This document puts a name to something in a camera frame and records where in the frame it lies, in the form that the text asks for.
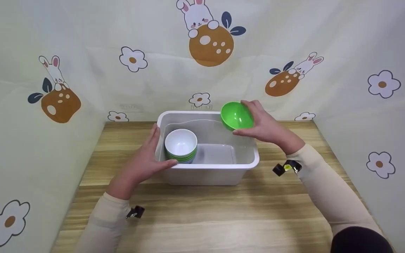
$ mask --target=white bowl rim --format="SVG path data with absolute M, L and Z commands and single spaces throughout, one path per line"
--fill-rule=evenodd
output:
M 186 154 L 174 154 L 173 152 L 170 152 L 170 150 L 167 148 L 167 143 L 168 143 L 167 140 L 168 140 L 168 137 L 170 136 L 170 134 L 172 134 L 172 133 L 174 133 L 174 132 L 177 132 L 177 131 L 186 131 L 186 132 L 188 132 L 188 133 L 191 133 L 191 136 L 193 137 L 193 141 L 194 141 L 195 145 L 194 145 L 194 147 L 193 147 L 190 151 L 188 151 L 188 153 L 186 153 Z M 196 134 L 193 133 L 192 131 L 190 131 L 190 130 L 188 130 L 188 129 L 185 129 L 185 128 L 178 128 L 178 129 L 176 129 L 176 130 L 171 131 L 169 134 L 167 134 L 167 136 L 165 137 L 164 143 L 165 143 L 165 149 L 166 149 L 166 151 L 169 152 L 170 154 L 175 155 L 175 156 L 186 156 L 186 155 L 190 154 L 191 152 L 193 152 L 193 151 L 196 149 L 196 147 L 198 146 L 198 138 L 196 137 Z

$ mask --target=orange fruit illustration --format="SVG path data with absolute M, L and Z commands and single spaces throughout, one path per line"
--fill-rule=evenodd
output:
M 299 83 L 299 73 L 289 74 L 288 70 L 281 72 L 268 81 L 265 92 L 273 97 L 284 96 Z
M 66 123 L 81 107 L 81 100 L 71 89 L 51 91 L 41 100 L 45 114 L 57 123 Z
M 43 90 L 47 94 L 32 93 L 27 98 L 27 101 L 35 104 L 41 99 L 41 108 L 51 120 L 57 123 L 66 123 L 80 109 L 81 100 L 70 88 L 66 88 L 64 84 L 59 85 L 62 89 L 56 91 L 52 88 L 50 80 L 45 78 L 43 80 Z
M 190 39 L 190 53 L 196 62 L 206 67 L 214 67 L 225 62 L 233 51 L 233 38 L 228 30 L 219 26 L 214 30 L 203 25 L 198 36 Z

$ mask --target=left hand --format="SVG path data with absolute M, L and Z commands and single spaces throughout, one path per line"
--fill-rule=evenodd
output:
M 155 123 L 151 133 L 137 149 L 132 159 L 111 180 L 107 193 L 121 200 L 129 200 L 135 187 L 155 173 L 177 164 L 177 160 L 156 161 L 155 151 L 159 142 L 160 128 Z

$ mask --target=white flower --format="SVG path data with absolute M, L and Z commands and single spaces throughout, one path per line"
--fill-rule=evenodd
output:
M 120 62 L 127 66 L 131 72 L 137 72 L 139 69 L 144 69 L 148 66 L 145 54 L 142 51 L 132 50 L 127 46 L 121 48 Z
M 200 107 L 203 104 L 210 104 L 210 94 L 205 93 L 195 93 L 192 98 L 188 100 L 190 104 L 194 104 L 196 107 Z
M 393 78 L 392 72 L 383 70 L 378 75 L 368 77 L 368 92 L 373 95 L 381 95 L 382 98 L 388 99 L 393 92 L 401 87 L 401 82 Z
M 391 163 L 392 156 L 387 152 L 371 152 L 368 155 L 367 168 L 376 172 L 381 178 L 388 178 L 389 175 L 395 174 L 395 166 Z
M 112 121 L 129 121 L 127 115 L 124 112 L 110 111 L 107 118 Z
M 12 200 L 5 205 L 0 214 L 0 247 L 4 246 L 12 236 L 23 232 L 26 226 L 25 217 L 31 209 L 28 202 L 20 203 Z
M 315 113 L 303 112 L 301 115 L 296 117 L 295 120 L 313 120 L 315 116 Z

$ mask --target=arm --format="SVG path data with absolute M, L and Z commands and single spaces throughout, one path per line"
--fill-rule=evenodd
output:
M 312 146 L 305 144 L 287 158 L 302 165 L 298 178 L 306 187 L 312 202 L 331 225 L 334 236 L 350 226 L 369 228 L 381 234 L 354 191 Z
M 242 103 L 251 111 L 254 127 L 238 129 L 233 134 L 274 143 L 285 152 L 289 160 L 296 160 L 302 165 L 298 177 L 306 187 L 312 202 L 331 225 L 333 235 L 350 226 L 369 228 L 381 234 L 381 230 L 354 191 L 314 148 L 276 122 L 259 101 Z
M 154 124 L 142 146 L 111 180 L 107 191 L 98 200 L 89 222 L 74 249 L 75 253 L 115 252 L 127 227 L 129 199 L 138 184 L 153 174 L 171 168 L 176 160 L 157 162 L 154 157 L 160 129 Z

